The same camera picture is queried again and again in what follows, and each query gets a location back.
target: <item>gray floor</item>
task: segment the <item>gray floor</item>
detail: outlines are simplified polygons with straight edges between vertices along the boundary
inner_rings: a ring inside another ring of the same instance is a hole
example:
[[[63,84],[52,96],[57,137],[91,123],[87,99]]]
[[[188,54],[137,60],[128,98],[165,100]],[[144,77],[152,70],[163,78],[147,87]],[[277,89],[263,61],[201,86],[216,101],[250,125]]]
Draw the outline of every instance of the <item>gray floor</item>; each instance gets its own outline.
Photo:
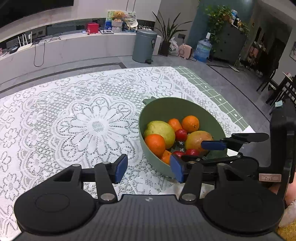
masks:
[[[217,64],[213,62],[209,63],[211,64],[209,65],[176,56],[154,56],[153,61],[151,65],[142,64],[133,61],[131,56],[121,56],[89,59],[58,65],[20,76],[0,85],[0,98],[38,84],[78,74],[124,67],[185,66],[214,87],[245,118],[254,131],[269,134],[269,112],[271,108],[265,101],[270,93],[268,93],[267,88],[262,93],[256,92],[256,89],[261,84],[261,80],[251,71],[240,70],[238,73],[224,63]],[[26,81],[27,83],[19,84],[20,81]],[[261,159],[260,163],[262,165],[268,162],[269,150],[268,142],[259,145],[248,145],[242,149],[244,154],[252,154],[252,156]]]

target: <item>green checkered tablecloth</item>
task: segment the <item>green checkered tablecloth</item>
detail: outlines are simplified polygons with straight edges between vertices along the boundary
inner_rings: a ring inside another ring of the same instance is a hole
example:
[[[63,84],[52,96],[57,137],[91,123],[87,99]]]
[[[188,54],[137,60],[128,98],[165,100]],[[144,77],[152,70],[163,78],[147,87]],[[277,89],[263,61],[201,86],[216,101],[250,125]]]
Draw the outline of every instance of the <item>green checkered tablecloth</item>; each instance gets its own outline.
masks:
[[[174,67],[182,76],[188,81],[194,84],[201,92],[207,95],[212,101],[214,101],[219,108],[226,113],[231,120],[237,124],[243,131],[249,126],[244,118],[223,98],[222,95],[217,93],[212,86],[200,78],[197,74],[190,69],[178,66]]]

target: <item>cable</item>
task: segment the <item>cable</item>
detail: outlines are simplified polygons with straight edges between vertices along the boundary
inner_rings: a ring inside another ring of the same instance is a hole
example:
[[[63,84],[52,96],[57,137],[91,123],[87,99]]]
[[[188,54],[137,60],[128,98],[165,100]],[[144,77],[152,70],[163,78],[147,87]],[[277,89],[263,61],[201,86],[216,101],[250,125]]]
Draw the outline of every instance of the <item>cable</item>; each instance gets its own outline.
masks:
[[[36,42],[33,43],[33,44],[34,44],[34,48],[35,48],[35,55],[34,55],[34,66],[35,66],[35,67],[41,67],[41,66],[44,64],[45,43],[47,43],[46,40],[44,40],[44,44],[43,44],[43,45],[44,45],[44,51],[43,51],[43,61],[42,61],[42,64],[39,65],[39,66],[37,66],[37,65],[35,64],[35,58],[36,58],[36,44],[41,45],[41,44],[40,44],[40,40],[41,40],[41,39],[36,39]],[[61,40],[61,38],[60,38],[60,34],[54,34],[54,35],[49,39],[48,42],[53,41],[53,40]]]
[[[42,61],[42,64],[41,64],[41,65],[39,65],[39,66],[37,66],[37,65],[35,64],[35,58],[36,58],[36,44],[39,44],[39,41],[38,41],[38,42],[36,42],[36,43],[34,44],[34,47],[35,47],[35,55],[34,55],[34,66],[35,66],[35,67],[41,67],[41,66],[44,64],[45,43],[46,43],[46,40],[44,41],[43,61]]]
[[[192,60],[192,61],[194,61],[194,62],[197,61],[197,59],[195,57],[192,57],[192,56],[189,59]]]

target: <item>box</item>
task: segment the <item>box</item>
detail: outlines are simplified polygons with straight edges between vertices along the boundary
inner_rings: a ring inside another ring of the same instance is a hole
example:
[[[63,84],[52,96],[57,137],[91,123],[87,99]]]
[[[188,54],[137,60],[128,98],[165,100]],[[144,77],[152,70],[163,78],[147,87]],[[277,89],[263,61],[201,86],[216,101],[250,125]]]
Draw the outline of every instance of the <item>box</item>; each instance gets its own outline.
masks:
[[[88,23],[86,25],[86,31],[90,34],[96,34],[99,31],[99,25],[97,23]]]

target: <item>lace tablecloth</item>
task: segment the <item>lace tablecloth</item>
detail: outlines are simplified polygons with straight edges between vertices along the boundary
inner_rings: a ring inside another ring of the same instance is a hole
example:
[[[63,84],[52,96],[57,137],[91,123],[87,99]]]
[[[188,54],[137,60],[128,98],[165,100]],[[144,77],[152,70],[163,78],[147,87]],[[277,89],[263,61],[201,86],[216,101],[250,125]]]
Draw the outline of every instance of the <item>lace tablecloth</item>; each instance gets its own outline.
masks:
[[[74,163],[90,168],[126,153],[128,169],[115,185],[119,196],[178,194],[176,181],[153,169],[140,146],[138,117],[142,100],[151,96],[193,101],[219,121],[227,136],[241,132],[172,67],[83,74],[0,99],[0,237],[19,233],[16,198]],[[96,196],[94,183],[84,189]]]

